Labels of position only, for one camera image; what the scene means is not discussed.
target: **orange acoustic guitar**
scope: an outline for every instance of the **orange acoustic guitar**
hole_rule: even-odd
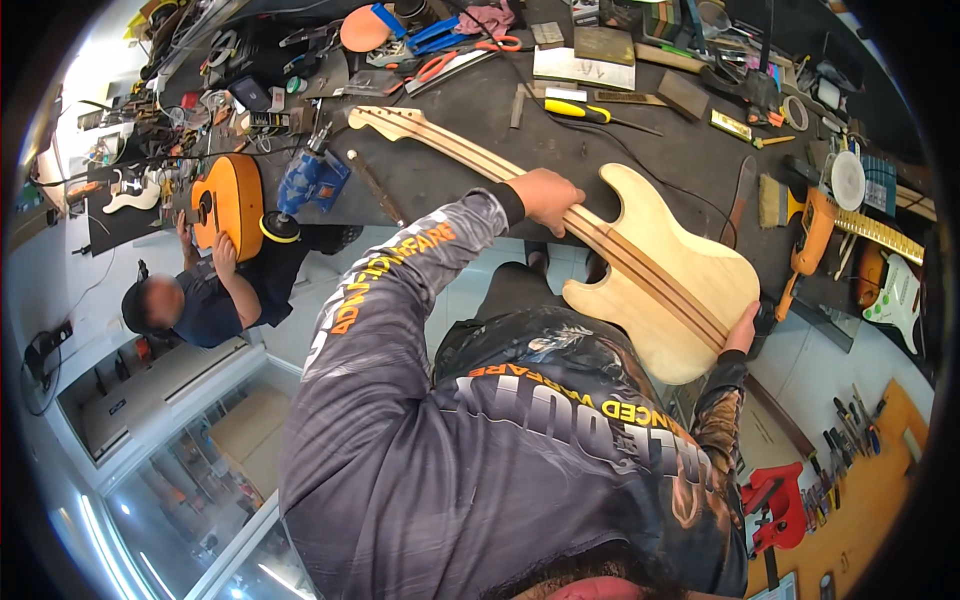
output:
[[[218,231],[226,231],[237,250],[237,262],[253,258],[260,252],[263,232],[263,190],[260,172],[251,156],[221,156],[213,163],[206,179],[195,181],[190,194],[197,246],[201,250],[213,246]]]

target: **hair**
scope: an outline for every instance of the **hair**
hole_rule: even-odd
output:
[[[481,600],[509,600],[539,587],[538,598],[575,581],[619,577],[645,588],[644,600],[684,600],[687,589],[658,557],[643,554],[624,540],[613,540],[573,556],[557,555],[531,565],[524,573],[480,594]]]

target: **white electric guitar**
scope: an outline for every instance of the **white electric guitar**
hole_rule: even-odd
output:
[[[887,257],[887,280],[873,306],[863,311],[871,323],[891,324],[900,330],[903,341],[914,354],[913,326],[920,317],[920,281],[899,254]]]
[[[132,206],[140,210],[150,210],[156,206],[156,201],[160,198],[156,171],[146,169],[142,175],[137,175],[133,171],[125,174],[120,169],[113,171],[120,179],[110,185],[110,195],[113,198],[110,204],[104,206],[106,214],[116,212],[124,206]]]

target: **pink cloth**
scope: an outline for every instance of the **pink cloth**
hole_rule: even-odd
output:
[[[507,6],[507,0],[500,0],[499,9],[497,7],[469,7],[467,12],[483,23],[484,27],[490,30],[490,33],[494,36],[505,35],[515,20],[513,11]],[[462,13],[460,24],[453,28],[453,31],[457,34],[483,33],[483,30],[473,22],[473,19]]]

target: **screwdriver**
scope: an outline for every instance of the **screwdriver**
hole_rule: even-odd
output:
[[[583,102],[573,102],[572,100],[557,100],[556,98],[547,98],[543,101],[543,107],[554,112],[556,114],[561,114],[567,117],[576,117],[584,121],[590,121],[592,123],[615,123],[617,125],[622,125],[624,127],[630,127],[635,130],[641,130],[642,132],[652,133],[653,135],[659,135],[663,137],[663,133],[658,132],[657,130],[652,130],[649,127],[643,127],[642,125],[637,125],[636,123],[630,123],[629,121],[621,121],[615,117],[610,116],[610,111],[604,108],[592,107],[589,104]]]

